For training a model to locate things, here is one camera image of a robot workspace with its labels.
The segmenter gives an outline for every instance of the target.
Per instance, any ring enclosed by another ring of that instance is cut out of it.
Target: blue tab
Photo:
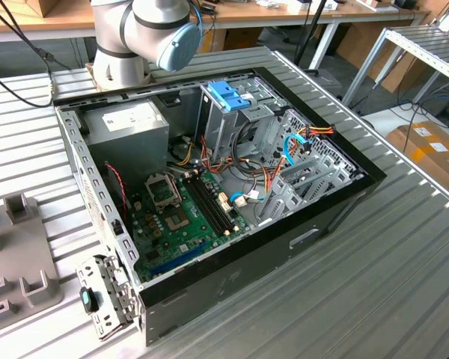
[[[240,110],[251,105],[249,101],[242,99],[236,88],[232,88],[226,81],[212,82],[208,85],[208,89],[219,102],[224,103],[228,111]]]

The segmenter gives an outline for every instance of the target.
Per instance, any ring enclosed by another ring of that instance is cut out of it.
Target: aluminum table
[[[51,108],[0,88],[0,198],[37,198],[64,300],[0,331],[0,358],[446,358],[449,192],[277,52],[196,56],[178,73],[266,67],[388,177],[336,233],[146,348],[135,326],[101,343],[79,298],[75,267],[100,252]],[[60,96],[94,92],[85,70],[55,73]],[[46,95],[46,76],[6,79]]]
[[[414,102],[418,102],[422,96],[429,90],[433,82],[443,74],[449,78],[449,35],[443,33],[435,26],[407,26],[401,28],[385,28],[371,49],[366,60],[362,64],[358,75],[354,78],[349,90],[343,98],[343,104],[349,105],[354,98],[359,86],[361,86],[364,78],[373,66],[381,52],[386,40],[397,45],[386,65],[382,68],[381,73],[376,78],[379,83],[389,70],[392,70],[395,62],[404,52],[413,54],[416,58],[433,67],[436,72],[430,80],[421,88],[414,98]]]

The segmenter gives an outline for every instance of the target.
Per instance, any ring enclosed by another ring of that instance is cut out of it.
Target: wooden table
[[[217,29],[222,28],[256,28],[265,26],[302,25],[306,12],[291,13],[285,5],[278,9],[266,9],[254,2],[225,2],[216,5]],[[318,68],[329,44],[337,30],[344,22],[377,22],[411,19],[412,25],[418,25],[428,14],[427,10],[400,10],[399,13],[374,13],[366,7],[348,0],[340,4],[336,11],[323,13],[319,24],[327,24],[323,37],[316,50],[310,68]],[[308,22],[314,15],[311,13]],[[31,40],[92,37],[94,36],[94,19],[89,0],[62,0],[45,19],[16,16],[22,30]],[[205,27],[212,25],[210,16],[204,17]],[[0,22],[0,42],[15,41],[15,34]]]

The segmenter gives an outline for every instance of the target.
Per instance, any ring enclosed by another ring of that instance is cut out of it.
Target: ram slot
[[[186,179],[183,183],[217,236],[223,236],[225,231],[232,231],[232,223],[223,213],[199,177]]]

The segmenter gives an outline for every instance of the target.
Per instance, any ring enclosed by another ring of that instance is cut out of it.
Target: paper label
[[[448,149],[446,148],[445,145],[443,145],[441,142],[436,142],[434,144],[430,144],[434,150],[436,150],[437,152],[447,152]]]
[[[243,95],[241,95],[242,99],[253,99],[253,95],[251,95],[250,93],[244,93]]]
[[[149,121],[161,120],[149,103],[142,103],[134,108],[104,114],[103,122],[110,132],[144,125]]]
[[[418,127],[414,129],[421,137],[427,137],[427,136],[432,136],[433,134],[429,131],[427,131],[427,129],[425,129],[424,127]]]

